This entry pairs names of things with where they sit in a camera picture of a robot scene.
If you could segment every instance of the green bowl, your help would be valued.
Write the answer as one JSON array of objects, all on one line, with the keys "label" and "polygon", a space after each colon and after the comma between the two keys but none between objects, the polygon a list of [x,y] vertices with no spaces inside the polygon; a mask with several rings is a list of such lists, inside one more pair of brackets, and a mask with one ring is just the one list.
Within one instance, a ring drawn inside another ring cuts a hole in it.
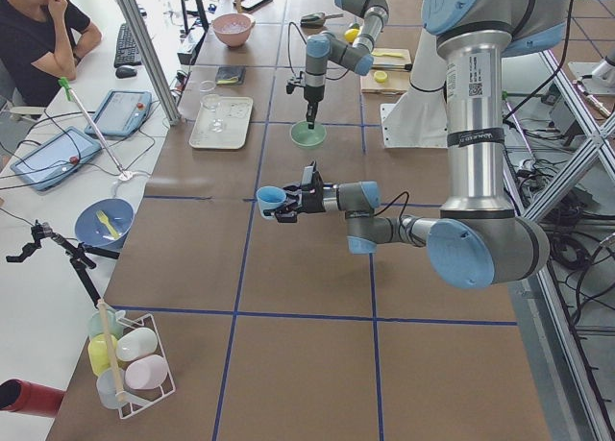
[{"label": "green bowl", "polygon": [[313,129],[308,128],[306,121],[298,122],[290,129],[290,139],[301,148],[316,148],[325,141],[326,136],[325,127],[318,122],[314,123]]}]

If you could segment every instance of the pink bowl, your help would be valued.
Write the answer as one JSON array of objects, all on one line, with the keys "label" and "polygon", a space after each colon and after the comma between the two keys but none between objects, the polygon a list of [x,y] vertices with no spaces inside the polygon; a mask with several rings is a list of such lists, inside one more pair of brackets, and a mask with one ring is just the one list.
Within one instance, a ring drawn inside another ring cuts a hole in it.
[{"label": "pink bowl", "polygon": [[211,22],[216,37],[229,47],[238,47],[248,40],[256,20],[247,13],[227,13]]}]

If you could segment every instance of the person's hand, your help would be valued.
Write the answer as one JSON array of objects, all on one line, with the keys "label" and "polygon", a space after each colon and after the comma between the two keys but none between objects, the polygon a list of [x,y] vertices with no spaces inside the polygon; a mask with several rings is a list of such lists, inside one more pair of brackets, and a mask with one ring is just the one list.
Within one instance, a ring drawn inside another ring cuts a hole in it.
[{"label": "person's hand", "polygon": [[66,0],[47,0],[49,13],[54,20],[64,17],[67,6],[68,2]]}]

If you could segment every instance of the table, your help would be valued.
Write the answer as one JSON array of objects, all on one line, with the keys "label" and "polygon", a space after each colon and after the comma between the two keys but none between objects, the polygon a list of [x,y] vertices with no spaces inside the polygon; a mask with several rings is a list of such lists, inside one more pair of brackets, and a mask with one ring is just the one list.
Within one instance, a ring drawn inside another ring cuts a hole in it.
[{"label": "table", "polygon": [[[119,80],[114,76],[112,62],[119,22],[119,19],[110,20],[110,25],[103,29],[101,45],[83,59],[78,66],[78,79],[71,82],[88,110],[95,110],[111,88],[153,92],[142,67],[132,79]],[[153,38],[160,50],[159,57],[170,83],[179,68],[174,54],[177,45],[168,43],[173,30],[160,26],[151,28],[157,30]],[[118,143],[111,141],[114,144],[112,150],[124,165],[128,165],[151,146],[135,162],[134,169],[147,172],[153,170],[168,130],[164,112],[161,108],[156,109],[156,105],[151,117],[142,126],[144,134],[134,134]],[[60,92],[47,111],[50,115],[58,115],[78,111],[78,108]],[[64,127],[74,125],[80,129],[86,125],[80,114],[59,118],[58,122]],[[51,122],[43,122],[32,130],[28,139],[43,142],[59,131]],[[23,155],[32,148],[32,145],[23,145],[17,154]],[[116,173],[111,159],[104,153],[92,164]],[[84,165],[61,184],[42,193],[28,187],[2,189],[0,196],[6,201],[3,209],[30,222],[36,219],[49,222],[55,232],[65,237],[74,237],[73,226],[80,212],[93,202],[111,197],[115,177],[103,173],[94,165]],[[11,178],[11,174],[9,167],[3,170],[0,174],[0,187],[23,184],[19,179]],[[127,200],[137,210],[145,184],[144,177],[135,177],[119,186],[118,197]],[[3,286],[0,294],[0,327],[5,331],[0,380],[18,378],[64,389],[70,381],[87,336],[87,319],[94,312],[92,302],[62,248],[50,239],[45,239],[42,249],[24,263],[9,264],[4,256],[21,252],[21,247],[32,239],[30,228],[25,222],[0,212],[0,233],[0,278]],[[115,260],[96,256],[92,259],[98,266],[88,271],[99,292],[103,294]],[[51,419],[0,412],[0,438],[44,439],[52,422]]]},{"label": "table", "polygon": [[[414,53],[420,0],[389,5],[379,45]],[[258,216],[256,189],[298,181],[314,159],[326,181],[376,180],[385,202],[409,189],[411,213],[434,217],[448,195],[446,151],[383,150],[378,110],[390,99],[360,95],[352,75],[327,86],[322,147],[290,142],[306,105],[284,94],[286,25],[334,6],[268,8],[239,49],[209,35],[191,73],[194,84],[222,63],[248,66],[243,86],[220,90],[254,98],[247,144],[195,151],[191,121],[169,130],[106,293],[160,320],[177,392],[120,422],[82,353],[48,440],[551,439],[506,286],[456,290],[409,247],[352,256],[339,214]],[[197,108],[187,91],[180,112],[194,119]]]}]

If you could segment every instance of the glass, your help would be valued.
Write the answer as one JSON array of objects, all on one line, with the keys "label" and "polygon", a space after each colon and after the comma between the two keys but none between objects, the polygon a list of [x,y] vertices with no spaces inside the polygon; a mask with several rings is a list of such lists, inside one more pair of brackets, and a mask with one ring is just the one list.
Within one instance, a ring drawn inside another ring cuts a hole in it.
[{"label": "glass", "polygon": [[222,132],[226,128],[226,123],[217,116],[218,107],[220,106],[220,95],[213,93],[215,90],[214,81],[203,81],[199,85],[199,91],[204,94],[201,98],[201,106],[211,113],[211,122],[209,122],[208,130],[212,132]]}]

